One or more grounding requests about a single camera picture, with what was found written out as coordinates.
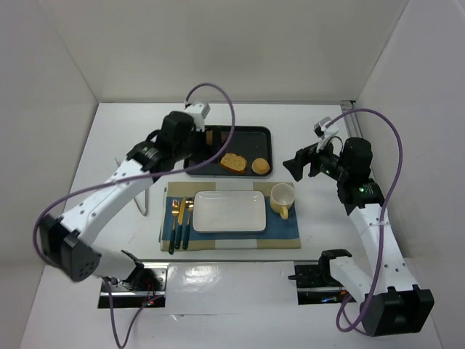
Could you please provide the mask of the round bread bun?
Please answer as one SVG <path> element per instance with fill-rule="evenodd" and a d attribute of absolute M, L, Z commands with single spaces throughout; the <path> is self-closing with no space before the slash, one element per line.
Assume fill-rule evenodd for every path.
<path fill-rule="evenodd" d="M 251 169 L 257 175 L 266 175 L 271 167 L 266 159 L 257 158 L 252 162 Z"/>

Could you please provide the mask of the metal tongs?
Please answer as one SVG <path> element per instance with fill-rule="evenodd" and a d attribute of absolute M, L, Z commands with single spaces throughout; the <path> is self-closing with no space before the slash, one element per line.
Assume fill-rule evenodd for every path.
<path fill-rule="evenodd" d="M 138 172 L 130 172 L 129 174 L 125 174 L 125 175 L 122 175 L 121 178 L 124 179 L 123 182 L 121 182 L 121 185 L 129 185 L 130 184 L 130 180 L 129 178 L 133 179 L 137 176 L 140 176 L 140 175 L 143 175 L 144 172 L 141 172 L 141 171 L 138 171 Z M 148 209 L 149 209 L 149 189 L 146 188 L 145 191 L 143 192 L 143 202 L 141 203 L 141 201 L 137 198 L 138 195 L 136 195 L 134 198 L 133 198 L 133 201 L 135 203 L 135 206 L 136 208 L 138 209 L 139 213 L 143 216 L 143 217 L 147 217 L 148 216 Z"/>

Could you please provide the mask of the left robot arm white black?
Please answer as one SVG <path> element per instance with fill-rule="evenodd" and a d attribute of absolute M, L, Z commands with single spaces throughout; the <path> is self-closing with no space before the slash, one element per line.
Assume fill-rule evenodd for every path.
<path fill-rule="evenodd" d="M 90 196 L 58 218 L 50 214 L 41 217 L 41 248 L 53 266 L 75 282 L 91 275 L 103 276 L 104 268 L 114 269 L 116 278 L 128 282 L 139 278 L 143 266 L 133 254 L 119 252 L 116 262 L 111 263 L 109 256 L 93 249 L 92 244 L 117 213 L 157 181 L 156 174 L 170 172 L 178 161 L 203 150 L 208 113 L 207 104 L 170 112 L 161 128 L 137 143 Z"/>

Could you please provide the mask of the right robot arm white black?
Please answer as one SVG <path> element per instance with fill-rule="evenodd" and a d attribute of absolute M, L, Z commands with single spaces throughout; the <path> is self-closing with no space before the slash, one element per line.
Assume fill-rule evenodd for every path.
<path fill-rule="evenodd" d="M 372 268 L 369 276 L 345 249 L 322 252 L 321 276 L 341 284 L 354 300 L 359 316 L 349 327 L 363 326 L 370 337 L 410 334 L 421 331 L 434 305 L 432 292 L 423 289 L 405 264 L 389 223 L 386 200 L 370 177 L 371 144 L 351 137 L 336 155 L 331 142 L 319 142 L 298 150 L 283 162 L 292 177 L 300 181 L 303 168 L 310 177 L 327 175 L 336 181 L 337 194 L 363 242 Z"/>

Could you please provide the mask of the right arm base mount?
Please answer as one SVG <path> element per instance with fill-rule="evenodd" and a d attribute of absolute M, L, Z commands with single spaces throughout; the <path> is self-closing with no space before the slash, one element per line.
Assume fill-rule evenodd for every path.
<path fill-rule="evenodd" d="M 336 304 L 349 294 L 338 282 L 323 278 L 316 262 L 295 262 L 288 280 L 296 284 L 299 305 Z"/>

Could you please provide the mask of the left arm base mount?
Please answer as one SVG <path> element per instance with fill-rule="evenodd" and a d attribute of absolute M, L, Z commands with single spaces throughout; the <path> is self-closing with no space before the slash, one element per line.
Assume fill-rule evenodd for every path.
<path fill-rule="evenodd" d="M 132 285 L 112 279 L 110 290 L 115 309 L 136 309 L 143 304 L 147 308 L 164 308 L 166 305 L 167 262 L 144 262 L 142 278 Z"/>

